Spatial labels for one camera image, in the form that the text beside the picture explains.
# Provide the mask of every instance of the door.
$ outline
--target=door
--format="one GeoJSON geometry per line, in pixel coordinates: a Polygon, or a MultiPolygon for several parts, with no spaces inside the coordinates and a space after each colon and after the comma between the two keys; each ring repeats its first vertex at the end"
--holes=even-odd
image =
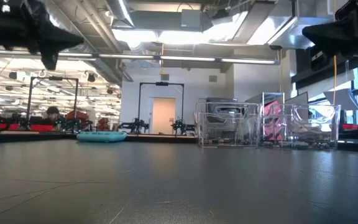
{"type": "Polygon", "coordinates": [[[171,124],[175,122],[175,99],[154,98],[153,100],[153,134],[173,134],[171,124]]]}

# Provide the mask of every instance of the ceiling vent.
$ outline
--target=ceiling vent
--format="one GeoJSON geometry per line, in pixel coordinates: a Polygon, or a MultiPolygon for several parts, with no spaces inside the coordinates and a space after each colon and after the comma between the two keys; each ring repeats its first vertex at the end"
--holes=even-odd
{"type": "Polygon", "coordinates": [[[218,76],[217,75],[210,75],[209,76],[209,82],[218,82],[218,76]]]}
{"type": "Polygon", "coordinates": [[[169,81],[169,74],[162,74],[161,81],[169,81]]]}

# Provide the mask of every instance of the clear plastic bin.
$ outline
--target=clear plastic bin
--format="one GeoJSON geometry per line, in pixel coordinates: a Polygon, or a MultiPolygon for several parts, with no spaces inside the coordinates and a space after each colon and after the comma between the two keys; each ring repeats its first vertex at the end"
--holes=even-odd
{"type": "Polygon", "coordinates": [[[262,119],[263,145],[304,149],[337,149],[336,105],[272,105],[262,119]]]}
{"type": "Polygon", "coordinates": [[[260,105],[256,103],[198,103],[198,144],[257,147],[260,117],[260,105]]]}

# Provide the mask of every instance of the black metal frame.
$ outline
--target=black metal frame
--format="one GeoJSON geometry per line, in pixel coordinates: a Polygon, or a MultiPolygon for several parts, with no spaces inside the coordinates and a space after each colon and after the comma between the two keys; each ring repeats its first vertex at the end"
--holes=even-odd
{"type": "Polygon", "coordinates": [[[183,105],[185,102],[185,84],[183,83],[148,83],[148,82],[141,82],[139,83],[139,104],[137,107],[137,119],[140,120],[140,101],[141,101],[141,94],[142,94],[142,85],[156,85],[156,86],[169,86],[169,85],[180,85],[182,87],[181,92],[181,119],[183,120],[183,105]]]}
{"type": "Polygon", "coordinates": [[[62,81],[62,80],[74,80],[75,81],[75,97],[74,97],[74,118],[76,118],[77,113],[77,94],[78,94],[78,79],[77,78],[63,78],[63,77],[31,77],[30,79],[30,91],[29,91],[29,101],[27,103],[27,116],[26,121],[28,122],[30,120],[30,107],[31,107],[31,95],[32,95],[32,89],[33,89],[33,80],[45,80],[48,79],[50,81],[62,81]]]}

